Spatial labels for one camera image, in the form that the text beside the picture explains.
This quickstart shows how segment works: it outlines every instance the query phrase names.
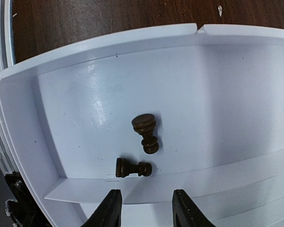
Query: white tray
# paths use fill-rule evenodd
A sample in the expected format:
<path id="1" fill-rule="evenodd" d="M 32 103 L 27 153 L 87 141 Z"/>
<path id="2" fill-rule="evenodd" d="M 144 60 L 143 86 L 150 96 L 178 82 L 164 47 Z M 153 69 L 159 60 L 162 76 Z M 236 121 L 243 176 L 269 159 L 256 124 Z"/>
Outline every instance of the white tray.
<path id="1" fill-rule="evenodd" d="M 131 120 L 152 113 L 147 155 Z M 172 226 L 184 189 L 219 226 L 284 226 L 284 30 L 149 27 L 71 44 L 0 72 L 0 125 L 54 226 L 121 189 L 122 226 Z M 153 164 L 115 178 L 118 157 Z"/>

